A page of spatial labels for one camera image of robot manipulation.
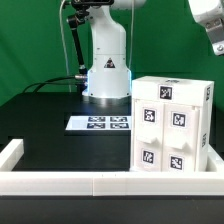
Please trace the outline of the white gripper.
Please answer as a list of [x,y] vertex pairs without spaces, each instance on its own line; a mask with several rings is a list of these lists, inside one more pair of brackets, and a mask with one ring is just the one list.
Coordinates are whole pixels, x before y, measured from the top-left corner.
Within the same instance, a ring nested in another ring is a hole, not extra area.
[[196,23],[205,30],[216,56],[224,55],[224,0],[188,0]]

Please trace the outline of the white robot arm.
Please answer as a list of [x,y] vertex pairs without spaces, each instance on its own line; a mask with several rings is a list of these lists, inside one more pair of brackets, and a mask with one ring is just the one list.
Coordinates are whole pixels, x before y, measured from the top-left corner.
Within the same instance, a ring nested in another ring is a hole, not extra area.
[[[142,7],[147,0],[71,0],[75,14],[70,26],[83,82],[81,94],[92,102],[119,103],[132,94],[131,71],[126,65],[126,31],[110,11]],[[216,55],[224,55],[224,0],[188,0],[196,23],[203,26]],[[78,27],[89,23],[93,64],[86,68],[78,38]]]

